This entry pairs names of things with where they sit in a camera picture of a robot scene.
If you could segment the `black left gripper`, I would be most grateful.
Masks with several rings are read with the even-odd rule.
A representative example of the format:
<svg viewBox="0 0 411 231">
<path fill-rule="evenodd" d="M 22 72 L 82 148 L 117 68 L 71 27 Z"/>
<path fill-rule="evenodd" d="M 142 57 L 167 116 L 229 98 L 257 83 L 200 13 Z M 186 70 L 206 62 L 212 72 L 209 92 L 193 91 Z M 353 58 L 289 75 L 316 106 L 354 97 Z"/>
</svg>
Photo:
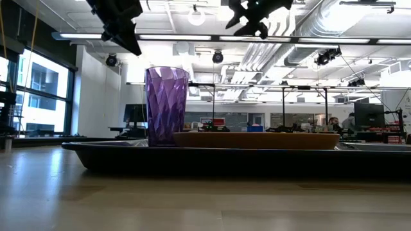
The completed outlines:
<svg viewBox="0 0 411 231">
<path fill-rule="evenodd" d="M 112 40 L 135 56 L 142 54 L 134 33 L 135 17 L 143 13 L 137 0 L 86 0 L 91 13 L 103 23 L 103 41 Z"/>
</svg>

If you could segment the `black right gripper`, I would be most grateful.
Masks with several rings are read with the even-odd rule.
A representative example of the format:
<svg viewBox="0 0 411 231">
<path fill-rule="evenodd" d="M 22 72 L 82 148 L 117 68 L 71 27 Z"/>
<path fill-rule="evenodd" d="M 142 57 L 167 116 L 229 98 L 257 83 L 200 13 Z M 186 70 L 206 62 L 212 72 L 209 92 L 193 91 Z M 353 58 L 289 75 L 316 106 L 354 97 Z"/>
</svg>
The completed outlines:
<svg viewBox="0 0 411 231">
<path fill-rule="evenodd" d="M 261 39 L 268 37 L 268 28 L 263 22 L 259 22 L 264 17 L 268 16 L 279 8 L 286 8 L 290 10 L 292 7 L 292 0 L 258 0 L 247 1 L 247 8 L 242 5 L 241 0 L 230 0 L 229 9 L 234 12 L 234 15 L 226 24 L 225 28 L 229 29 L 240 22 L 242 17 L 249 21 L 245 26 L 234 32 L 234 36 L 254 36 L 259 32 Z"/>
</svg>

